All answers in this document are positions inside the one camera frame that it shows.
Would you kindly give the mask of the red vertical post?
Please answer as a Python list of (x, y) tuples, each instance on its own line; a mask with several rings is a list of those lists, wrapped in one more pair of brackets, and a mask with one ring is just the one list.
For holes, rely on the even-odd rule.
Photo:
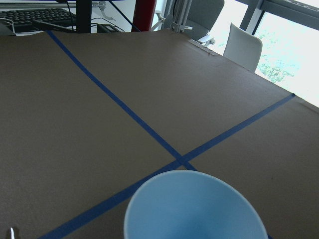
[(156, 0), (136, 0), (132, 32), (151, 30), (156, 3)]

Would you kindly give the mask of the light blue cup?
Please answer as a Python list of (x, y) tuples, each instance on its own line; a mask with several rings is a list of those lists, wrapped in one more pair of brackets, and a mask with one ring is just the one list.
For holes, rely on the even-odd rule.
[(173, 170), (147, 180), (124, 219), (127, 239), (265, 239), (266, 229), (236, 189), (208, 174)]

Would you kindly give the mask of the white chair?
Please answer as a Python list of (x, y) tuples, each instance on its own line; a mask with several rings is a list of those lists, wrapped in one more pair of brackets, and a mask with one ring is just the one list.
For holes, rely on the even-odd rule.
[(254, 73), (261, 57), (262, 47), (263, 43), (258, 37), (230, 23), (223, 56)]

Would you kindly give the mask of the black vertical post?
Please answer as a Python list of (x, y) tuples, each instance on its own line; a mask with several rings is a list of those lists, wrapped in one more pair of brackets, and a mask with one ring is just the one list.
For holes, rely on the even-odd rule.
[(91, 33), (92, 0), (76, 1), (76, 31)]

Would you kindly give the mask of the grey office chair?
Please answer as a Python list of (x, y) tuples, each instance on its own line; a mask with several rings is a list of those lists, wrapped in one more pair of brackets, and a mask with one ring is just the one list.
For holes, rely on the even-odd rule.
[(224, 0), (177, 0), (172, 10), (170, 29), (185, 33), (204, 46), (214, 44), (215, 39), (209, 32), (223, 7)]

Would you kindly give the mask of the black computer keyboard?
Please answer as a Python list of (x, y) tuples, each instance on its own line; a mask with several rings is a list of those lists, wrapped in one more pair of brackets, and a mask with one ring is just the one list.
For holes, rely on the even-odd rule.
[(31, 32), (37, 29), (33, 20), (44, 21), (60, 26), (75, 26), (76, 14), (62, 8), (23, 9), (1, 11), (0, 17), (13, 21), (15, 32)]

